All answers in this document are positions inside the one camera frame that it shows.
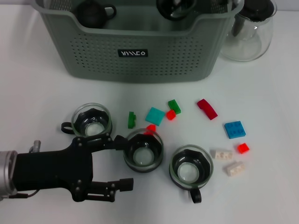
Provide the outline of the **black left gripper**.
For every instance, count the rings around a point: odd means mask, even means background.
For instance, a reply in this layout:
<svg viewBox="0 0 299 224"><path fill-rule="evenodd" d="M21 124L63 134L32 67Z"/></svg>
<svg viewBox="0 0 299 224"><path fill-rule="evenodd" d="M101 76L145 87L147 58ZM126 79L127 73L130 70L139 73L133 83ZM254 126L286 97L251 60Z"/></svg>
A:
<svg viewBox="0 0 299 224"><path fill-rule="evenodd" d="M127 150L128 139L109 133L74 138L64 150L18 154L16 158L17 191L64 188L76 202L87 199L93 178L92 153L102 150Z"/></svg>

